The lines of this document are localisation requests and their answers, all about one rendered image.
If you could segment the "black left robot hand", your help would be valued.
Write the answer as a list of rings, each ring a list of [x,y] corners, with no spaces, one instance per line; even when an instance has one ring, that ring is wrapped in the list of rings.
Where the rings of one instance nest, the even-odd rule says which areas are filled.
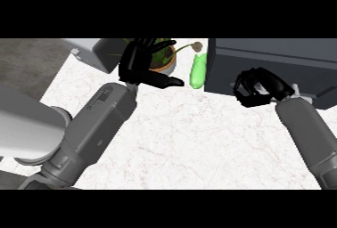
[[[156,43],[155,38],[136,38],[127,44],[118,65],[118,77],[122,82],[161,89],[184,85],[181,79],[150,70],[152,55],[174,44],[174,40]]]

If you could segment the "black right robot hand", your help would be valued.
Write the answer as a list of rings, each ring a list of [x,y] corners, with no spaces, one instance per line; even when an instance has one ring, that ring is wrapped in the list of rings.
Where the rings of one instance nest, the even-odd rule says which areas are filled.
[[[267,94],[261,94],[254,85],[260,84]],[[295,90],[282,79],[266,69],[257,68],[243,70],[235,80],[233,94],[240,105],[246,108],[277,102],[295,93]]]

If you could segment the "dark grey drawer cabinet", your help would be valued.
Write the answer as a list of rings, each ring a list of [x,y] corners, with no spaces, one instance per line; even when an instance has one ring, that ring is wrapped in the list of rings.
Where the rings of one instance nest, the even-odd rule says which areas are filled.
[[[237,74],[267,69],[319,110],[337,106],[337,38],[209,38],[203,91],[233,94]]]

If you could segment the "tall green translucent cup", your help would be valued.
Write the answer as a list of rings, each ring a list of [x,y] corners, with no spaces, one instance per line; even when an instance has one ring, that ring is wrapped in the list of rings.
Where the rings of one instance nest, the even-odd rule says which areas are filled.
[[[206,54],[195,55],[192,69],[189,72],[189,85],[193,89],[203,86],[206,74]]]

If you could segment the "potted plant in terracotta pot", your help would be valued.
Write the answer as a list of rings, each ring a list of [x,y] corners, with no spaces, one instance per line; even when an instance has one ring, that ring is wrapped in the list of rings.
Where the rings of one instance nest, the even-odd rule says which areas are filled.
[[[172,46],[167,46],[152,55],[150,59],[150,70],[159,72],[165,75],[170,75],[174,71],[175,66],[175,55],[177,53],[186,49],[192,48],[195,53],[199,53],[202,50],[202,43],[195,42],[181,46],[180,48],[174,48]]]

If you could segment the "grey box appliance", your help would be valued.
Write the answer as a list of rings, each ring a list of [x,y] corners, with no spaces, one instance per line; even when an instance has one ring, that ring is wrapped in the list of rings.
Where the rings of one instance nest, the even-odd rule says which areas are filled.
[[[119,62],[131,38],[62,38],[75,59],[109,74]]]

